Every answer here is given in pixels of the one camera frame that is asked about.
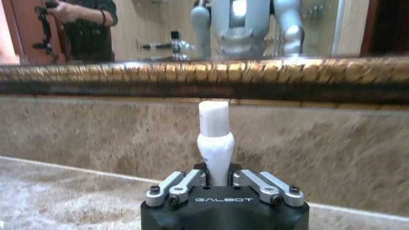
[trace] beige marble backsplash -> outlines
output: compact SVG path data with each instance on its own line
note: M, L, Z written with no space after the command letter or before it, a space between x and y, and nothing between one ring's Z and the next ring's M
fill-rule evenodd
M312 202L409 216L409 114L231 106L232 161ZM0 99L0 155L163 179L199 161L194 103Z

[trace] reflected person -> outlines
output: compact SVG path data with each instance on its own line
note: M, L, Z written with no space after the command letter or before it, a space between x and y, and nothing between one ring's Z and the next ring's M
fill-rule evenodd
M117 24L113 0L65 0L47 12L62 22L74 60L113 61L110 26Z

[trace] mirror frame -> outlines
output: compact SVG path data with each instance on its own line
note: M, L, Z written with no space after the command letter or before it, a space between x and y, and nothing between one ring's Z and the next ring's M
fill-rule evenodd
M0 66L0 94L222 98L238 104L409 109L409 57Z

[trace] white bottle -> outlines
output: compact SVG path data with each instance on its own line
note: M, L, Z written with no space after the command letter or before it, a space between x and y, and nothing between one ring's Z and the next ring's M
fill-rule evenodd
M197 146L209 169L210 183L213 186L226 186L234 147L228 124L228 104L227 102L201 102L198 114Z

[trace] screw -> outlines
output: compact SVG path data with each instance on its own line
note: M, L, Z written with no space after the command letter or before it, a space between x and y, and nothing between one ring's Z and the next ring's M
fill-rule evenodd
M179 201L179 199L178 199L177 196L170 196L170 197L169 197L169 205L170 205L170 206L178 205L178 201Z
M278 207L282 204L282 197L279 195L272 195L268 202L272 207Z
M299 188L294 185L288 186L288 192L291 194L298 194L299 193Z
M159 186L158 186L158 185L150 186L149 191L150 191L150 194L151 194L151 195L158 194L158 193L159 193Z

